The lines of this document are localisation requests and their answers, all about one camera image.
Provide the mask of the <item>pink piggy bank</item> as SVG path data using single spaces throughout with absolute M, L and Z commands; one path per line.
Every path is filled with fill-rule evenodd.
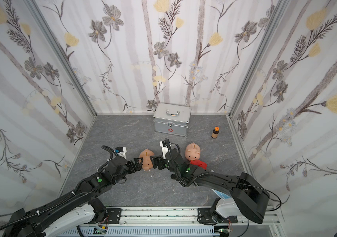
M 151 156 L 154 156 L 154 152 L 148 149 L 142 151 L 139 155 L 140 158 L 143 158 L 142 169 L 144 171 L 149 171 L 153 168 L 153 162 L 151 161 Z
M 185 158 L 189 161 L 197 161 L 201 157 L 201 148 L 196 143 L 191 143 L 185 148 Z

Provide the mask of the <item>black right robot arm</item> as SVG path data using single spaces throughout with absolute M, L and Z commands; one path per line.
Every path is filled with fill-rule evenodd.
M 169 140 L 160 142 L 160 146 L 162 154 L 150 157 L 153 168 L 169 170 L 173 179 L 183 187 L 204 186 L 227 194 L 244 217 L 256 224 L 263 223 L 272 192 L 263 188 L 250 174 L 215 173 L 184 159 L 170 147 Z

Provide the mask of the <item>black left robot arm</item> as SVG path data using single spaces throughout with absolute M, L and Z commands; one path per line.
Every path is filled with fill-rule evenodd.
M 110 158 L 96 173 L 79 181 L 72 191 L 45 205 L 27 212 L 20 209 L 13 213 L 9 222 L 0 226 L 0 231 L 4 231 L 3 236 L 45 237 L 47 234 L 44 230 L 54 221 L 83 204 L 98 203 L 95 200 L 97 197 L 111 190 L 119 181 L 126 179 L 128 174 L 142 169 L 142 158 L 127 161 L 110 147 L 102 148 L 109 152 Z

